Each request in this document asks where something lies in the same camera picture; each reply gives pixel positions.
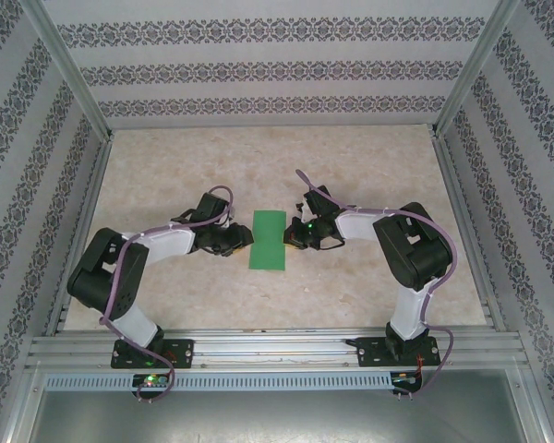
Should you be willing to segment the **aluminium frame post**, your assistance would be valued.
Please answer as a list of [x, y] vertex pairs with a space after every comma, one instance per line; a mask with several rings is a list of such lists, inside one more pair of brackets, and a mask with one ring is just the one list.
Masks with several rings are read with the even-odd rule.
[[51, 19], [43, 0], [18, 0], [33, 28], [39, 34], [45, 47], [54, 60], [63, 79], [71, 88], [83, 113], [96, 131], [100, 141], [108, 141], [112, 129], [106, 123], [105, 117], [89, 86], [82, 76], [79, 67], [72, 57], [58, 28]]
[[480, 70], [486, 63], [493, 46], [509, 23], [519, 4], [520, 0], [499, 0], [496, 4], [451, 93], [444, 103], [438, 119], [430, 126], [429, 132], [432, 137], [438, 138], [447, 131], [452, 119], [458, 113], [460, 106], [463, 104], [465, 97], [479, 75]]

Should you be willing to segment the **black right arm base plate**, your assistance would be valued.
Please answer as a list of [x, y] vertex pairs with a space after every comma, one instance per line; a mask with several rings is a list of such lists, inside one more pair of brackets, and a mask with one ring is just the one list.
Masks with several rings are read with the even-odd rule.
[[385, 337], [360, 337], [344, 342], [356, 351], [360, 367], [437, 366], [440, 351], [434, 337], [400, 343]]

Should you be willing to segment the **green paper sheet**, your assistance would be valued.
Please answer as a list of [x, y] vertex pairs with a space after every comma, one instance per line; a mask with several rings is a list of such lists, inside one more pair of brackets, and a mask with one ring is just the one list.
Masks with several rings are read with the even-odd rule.
[[248, 267], [253, 270], [285, 271], [286, 212], [256, 210], [253, 216], [254, 243], [250, 249]]

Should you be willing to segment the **aluminium mounting rail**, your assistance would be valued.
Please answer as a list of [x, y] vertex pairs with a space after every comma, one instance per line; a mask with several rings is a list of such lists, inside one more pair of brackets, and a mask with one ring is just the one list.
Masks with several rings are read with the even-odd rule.
[[[492, 327], [455, 327], [454, 338], [435, 338], [448, 352], [446, 368], [510, 368], [527, 366], [529, 353], [517, 332]], [[374, 329], [193, 329], [169, 330], [170, 339], [194, 342], [191, 358], [195, 372], [318, 371], [358, 366], [356, 350], [348, 341], [383, 335]], [[110, 366], [114, 336], [102, 330], [63, 331], [53, 337], [32, 339], [24, 361], [27, 370], [92, 372]]]

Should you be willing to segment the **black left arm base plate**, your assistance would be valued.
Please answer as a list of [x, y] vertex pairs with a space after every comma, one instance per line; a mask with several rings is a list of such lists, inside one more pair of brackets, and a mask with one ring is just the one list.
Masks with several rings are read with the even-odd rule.
[[[188, 369], [192, 365], [194, 342], [192, 340], [162, 339], [151, 351], [167, 360], [176, 369]], [[122, 340], [114, 343], [111, 358], [113, 369], [164, 368], [166, 364], [153, 356], [138, 351]]]

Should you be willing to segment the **aluminium side rail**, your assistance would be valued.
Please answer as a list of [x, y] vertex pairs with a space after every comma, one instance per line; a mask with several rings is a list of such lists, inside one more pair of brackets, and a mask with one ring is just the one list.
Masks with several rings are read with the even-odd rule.
[[494, 330], [506, 332], [508, 327], [502, 318], [500, 307], [491, 284], [490, 275], [480, 252], [474, 225], [467, 210], [466, 200], [460, 186], [460, 181], [454, 170], [449, 151], [442, 139], [433, 135], [431, 142], [440, 172], [446, 186], [452, 211], [464, 246], [469, 269], [472, 273], [478, 298], [487, 319], [487, 324]]
[[66, 260], [56, 282], [56, 291], [50, 304], [47, 319], [43, 325], [42, 336], [53, 336], [57, 332], [61, 311], [68, 299], [66, 282], [75, 263], [78, 261], [78, 256], [82, 254], [83, 247], [87, 241], [96, 201], [100, 193], [106, 165], [113, 146], [114, 134], [114, 130], [108, 134], [108, 137], [100, 146], [90, 168], [90, 175], [86, 182], [82, 200], [80, 201], [77, 218], [75, 219], [73, 235], [71, 236], [69, 248], [66, 252]]

